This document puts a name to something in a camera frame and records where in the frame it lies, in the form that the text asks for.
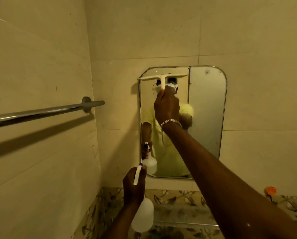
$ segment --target silver bracelet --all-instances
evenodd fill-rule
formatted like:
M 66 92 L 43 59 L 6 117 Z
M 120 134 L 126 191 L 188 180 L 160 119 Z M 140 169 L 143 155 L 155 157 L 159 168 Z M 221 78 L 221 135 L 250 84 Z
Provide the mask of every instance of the silver bracelet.
M 164 140 L 163 140 L 163 126 L 168 123 L 168 122 L 174 122 L 174 123 L 177 123 L 178 125 L 180 125 L 182 127 L 182 124 L 178 121 L 178 120 L 175 120 L 175 119 L 169 119 L 169 120 L 166 120 L 164 121 L 162 124 L 161 124 L 161 130 L 162 130 L 162 143 L 164 145 Z

